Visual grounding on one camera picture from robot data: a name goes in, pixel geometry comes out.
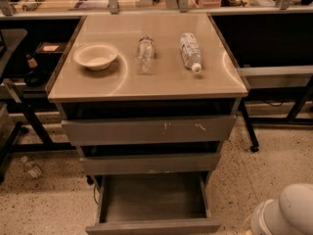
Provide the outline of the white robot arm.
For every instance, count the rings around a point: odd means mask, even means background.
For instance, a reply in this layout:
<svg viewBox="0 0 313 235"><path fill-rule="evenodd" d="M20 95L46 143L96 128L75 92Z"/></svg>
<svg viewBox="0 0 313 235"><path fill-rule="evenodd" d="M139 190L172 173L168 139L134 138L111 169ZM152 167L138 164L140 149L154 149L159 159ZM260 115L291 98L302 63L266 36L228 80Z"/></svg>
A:
<svg viewBox="0 0 313 235"><path fill-rule="evenodd" d="M313 185L291 184L278 198L259 204L250 230L252 235L313 235Z"/></svg>

